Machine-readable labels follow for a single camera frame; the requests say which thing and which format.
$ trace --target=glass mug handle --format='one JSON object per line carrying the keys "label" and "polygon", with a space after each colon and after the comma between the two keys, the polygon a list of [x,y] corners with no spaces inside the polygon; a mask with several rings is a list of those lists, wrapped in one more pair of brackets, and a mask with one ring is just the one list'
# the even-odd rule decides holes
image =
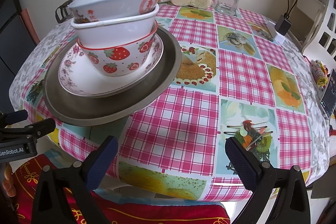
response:
{"label": "glass mug handle", "polygon": [[238,7],[238,1],[239,0],[234,0],[234,3],[231,6],[230,11],[235,11],[237,9],[237,7]]}

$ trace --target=metal screw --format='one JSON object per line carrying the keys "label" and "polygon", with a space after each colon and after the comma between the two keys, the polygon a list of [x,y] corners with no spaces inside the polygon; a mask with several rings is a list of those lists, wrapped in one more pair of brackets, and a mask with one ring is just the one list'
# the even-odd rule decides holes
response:
{"label": "metal screw", "polygon": [[81,167],[81,166],[82,166],[82,162],[81,162],[80,160],[75,161],[75,162],[72,164],[72,166],[75,167],[75,168]]}
{"label": "metal screw", "polygon": [[270,163],[268,161],[263,161],[261,163],[261,166],[264,167],[264,168],[270,168],[271,167],[271,165],[270,165]]}
{"label": "metal screw", "polygon": [[298,166],[298,165],[294,165],[293,168],[294,168],[294,170],[297,171],[297,172],[299,172],[299,171],[301,170],[300,166]]}
{"label": "metal screw", "polygon": [[49,170],[50,170],[50,165],[45,165],[45,166],[42,168],[42,170],[43,170],[44,172],[49,171]]}

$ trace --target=red circular emblem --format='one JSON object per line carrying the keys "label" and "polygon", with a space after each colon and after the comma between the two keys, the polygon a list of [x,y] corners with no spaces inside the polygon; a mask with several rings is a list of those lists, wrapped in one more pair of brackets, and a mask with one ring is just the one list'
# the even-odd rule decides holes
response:
{"label": "red circular emblem", "polygon": [[146,14],[150,12],[155,6],[157,0],[143,0],[140,4],[139,12],[140,14]]}

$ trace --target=white bowl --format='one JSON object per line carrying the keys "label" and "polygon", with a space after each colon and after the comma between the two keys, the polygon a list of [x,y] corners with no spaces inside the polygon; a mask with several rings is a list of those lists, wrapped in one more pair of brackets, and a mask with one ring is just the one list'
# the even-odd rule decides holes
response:
{"label": "white bowl", "polygon": [[158,23],[155,21],[151,32],[139,40],[109,48],[88,48],[78,40],[79,47],[97,68],[107,76],[127,75],[138,70],[147,60],[152,47]]}
{"label": "white bowl", "polygon": [[158,0],[74,0],[69,8],[76,23],[96,22],[149,13]]}
{"label": "white bowl", "polygon": [[78,24],[71,20],[84,47],[107,48],[127,44],[148,35],[159,11],[157,4],[154,11],[133,17],[104,20]]}

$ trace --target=tablecloth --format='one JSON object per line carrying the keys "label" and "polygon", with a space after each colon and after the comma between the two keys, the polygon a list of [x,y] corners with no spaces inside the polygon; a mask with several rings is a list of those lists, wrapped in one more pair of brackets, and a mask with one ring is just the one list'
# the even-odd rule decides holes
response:
{"label": "tablecloth", "polygon": [[[230,136],[274,167],[300,165],[306,185],[312,183],[329,165],[329,125],[309,66],[289,37],[282,45],[273,41],[266,20],[244,9],[228,16],[213,7],[160,6],[157,21],[177,38],[183,56],[169,88],[113,123],[84,128],[56,120],[49,138],[84,160],[114,135],[120,147],[109,175],[180,198],[249,198],[224,151]],[[14,79],[11,102],[28,111],[29,122],[52,117],[43,79],[57,52],[75,37],[68,21],[57,25]]]}

